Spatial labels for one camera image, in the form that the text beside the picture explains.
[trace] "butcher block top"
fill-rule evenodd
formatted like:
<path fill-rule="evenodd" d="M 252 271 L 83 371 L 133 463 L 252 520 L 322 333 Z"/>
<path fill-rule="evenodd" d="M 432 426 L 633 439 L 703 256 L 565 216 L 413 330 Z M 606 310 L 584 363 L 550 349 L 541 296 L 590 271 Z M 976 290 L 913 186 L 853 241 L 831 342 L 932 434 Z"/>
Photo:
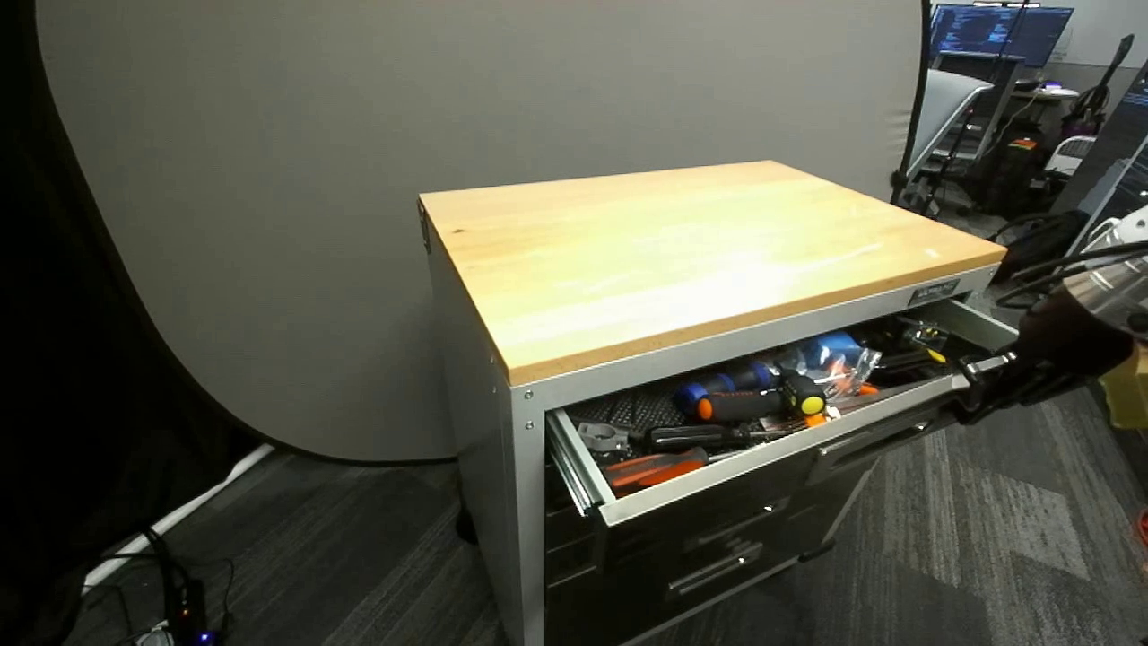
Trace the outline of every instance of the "butcher block top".
<path fill-rule="evenodd" d="M 1005 247 L 780 161 L 423 192 L 510 385 L 993 268 Z"/>

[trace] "drawer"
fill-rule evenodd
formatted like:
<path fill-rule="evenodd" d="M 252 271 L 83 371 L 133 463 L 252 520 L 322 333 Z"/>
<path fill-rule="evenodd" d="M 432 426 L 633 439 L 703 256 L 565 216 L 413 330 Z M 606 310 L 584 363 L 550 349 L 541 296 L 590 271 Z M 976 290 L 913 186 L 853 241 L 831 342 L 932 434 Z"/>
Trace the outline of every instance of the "drawer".
<path fill-rule="evenodd" d="M 604 567 L 550 585 L 545 642 L 644 642 L 639 636 L 818 556 L 860 481 L 864 473 L 831 476 L 721 525 L 677 510 L 710 505 L 707 491 L 606 532 Z M 781 481 L 750 476 L 734 491 L 775 484 Z"/>
<path fill-rule="evenodd" d="M 803 499 L 815 463 L 815 454 L 781 459 L 622 528 L 577 516 L 571 503 L 553 505 L 545 512 L 545 581 L 560 589 L 584 573 L 633 577 L 635 571 L 670 581 L 707 571 L 730 556 L 732 540 L 785 516 L 793 499 Z"/>
<path fill-rule="evenodd" d="M 938 330 L 946 349 L 956 353 L 951 359 L 980 359 L 988 353 L 1005 349 L 1017 330 L 960 306 L 960 300 L 942 300 L 942 306 L 929 306 L 920 312 L 902 312 L 889 317 L 885 324 L 858 324 L 858 330 L 871 333 L 871 330 L 896 330 L 896 326 L 927 326 Z M 788 434 L 775 439 L 775 442 L 762 442 L 738 451 L 721 451 L 721 454 L 695 454 L 695 467 L 687 473 L 673 473 L 661 484 L 645 484 L 635 491 L 618 491 L 606 481 L 604 463 L 591 454 L 591 449 L 584 443 L 584 439 L 577 434 L 581 408 L 590 406 L 609 406 L 618 408 L 612 397 L 654 397 L 661 402 L 665 390 L 670 390 L 667 385 L 651 385 L 639 394 L 606 394 L 604 402 L 590 402 L 590 406 L 567 406 L 567 408 L 553 408 L 545 416 L 550 426 L 550 459 L 575 503 L 577 512 L 598 512 L 598 520 L 606 528 L 639 520 L 654 510 L 673 505 L 688 496 L 721 487 L 734 476 L 769 470 L 773 463 L 815 451 L 822 459 L 822 467 L 810 473 L 810 481 L 831 476 L 831 470 L 864 459 L 864 454 L 880 454 L 889 443 L 913 442 L 923 430 L 929 430 L 929 423 L 941 416 L 942 402 L 958 397 L 969 386 L 966 374 L 958 374 L 951 363 L 946 367 L 932 367 L 920 376 L 909 376 L 904 385 L 883 385 L 876 394 L 864 397 L 829 397 L 831 416 L 818 426 L 797 430 L 788 426 Z"/>

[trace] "gray cabinet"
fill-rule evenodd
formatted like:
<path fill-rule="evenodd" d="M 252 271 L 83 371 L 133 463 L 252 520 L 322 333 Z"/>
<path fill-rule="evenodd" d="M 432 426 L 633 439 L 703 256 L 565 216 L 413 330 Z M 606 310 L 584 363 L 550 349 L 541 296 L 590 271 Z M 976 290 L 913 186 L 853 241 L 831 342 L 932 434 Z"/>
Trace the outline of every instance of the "gray cabinet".
<path fill-rule="evenodd" d="M 626 642 L 831 544 L 946 367 L 626 487 L 590 408 L 809 337 L 923 318 L 960 353 L 1002 247 L 775 166 L 423 192 L 462 503 L 514 642 Z"/>

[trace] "black backdrop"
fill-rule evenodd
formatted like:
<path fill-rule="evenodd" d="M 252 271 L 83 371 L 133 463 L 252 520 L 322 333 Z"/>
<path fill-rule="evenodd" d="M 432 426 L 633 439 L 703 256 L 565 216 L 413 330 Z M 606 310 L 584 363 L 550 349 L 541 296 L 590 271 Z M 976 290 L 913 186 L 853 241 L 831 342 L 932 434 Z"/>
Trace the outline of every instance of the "black backdrop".
<path fill-rule="evenodd" d="M 0 642 L 61 642 L 83 573 L 254 443 L 171 359 L 52 99 L 35 0 L 0 15 Z"/>

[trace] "chair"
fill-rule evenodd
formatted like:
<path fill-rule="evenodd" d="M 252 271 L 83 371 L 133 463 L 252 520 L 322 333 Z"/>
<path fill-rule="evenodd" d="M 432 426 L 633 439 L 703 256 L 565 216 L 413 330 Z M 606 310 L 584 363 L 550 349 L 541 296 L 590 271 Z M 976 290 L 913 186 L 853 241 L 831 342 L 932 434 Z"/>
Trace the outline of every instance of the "chair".
<path fill-rule="evenodd" d="M 966 124 L 966 111 L 969 105 L 988 94 L 990 82 L 982 77 L 969 77 L 969 74 L 956 74 L 956 71 L 941 71 L 929 69 L 927 71 L 927 97 L 923 97 L 923 111 L 920 111 L 920 124 L 913 132 L 913 155 L 904 166 L 904 191 L 896 191 L 896 204 L 923 213 L 932 199 L 932 178 L 923 176 L 929 155 L 938 152 L 938 144 L 956 130 Z"/>
<path fill-rule="evenodd" d="M 938 69 L 990 82 L 990 88 L 976 94 L 976 99 L 969 105 L 966 130 L 951 132 L 938 148 L 941 159 L 951 159 L 951 161 L 960 161 L 966 168 L 974 168 L 976 161 L 988 159 L 988 152 L 999 140 L 999 130 L 1005 123 L 1005 106 L 1011 99 L 1011 82 L 1017 82 L 1019 59 L 999 57 L 999 52 L 976 52 L 976 50 L 951 50 L 951 52 L 941 52 Z"/>
<path fill-rule="evenodd" d="M 960 123 L 966 106 L 988 94 L 990 82 L 958 71 L 927 71 L 927 99 L 913 135 L 913 159 L 904 176 L 914 178 L 938 144 Z"/>

